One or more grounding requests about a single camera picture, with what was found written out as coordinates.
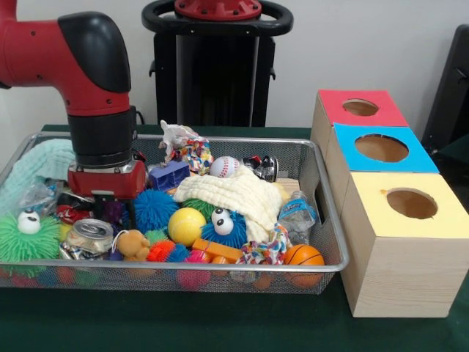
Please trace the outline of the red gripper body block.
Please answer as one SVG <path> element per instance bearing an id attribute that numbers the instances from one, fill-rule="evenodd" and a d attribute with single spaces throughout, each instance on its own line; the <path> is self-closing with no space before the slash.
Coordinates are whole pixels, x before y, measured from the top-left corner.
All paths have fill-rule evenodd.
<path id="1" fill-rule="evenodd" d="M 145 189 L 146 181 L 146 167 L 140 160 L 107 169 L 84 169 L 72 162 L 67 170 L 69 187 L 75 194 L 85 197 L 135 199 Z"/>

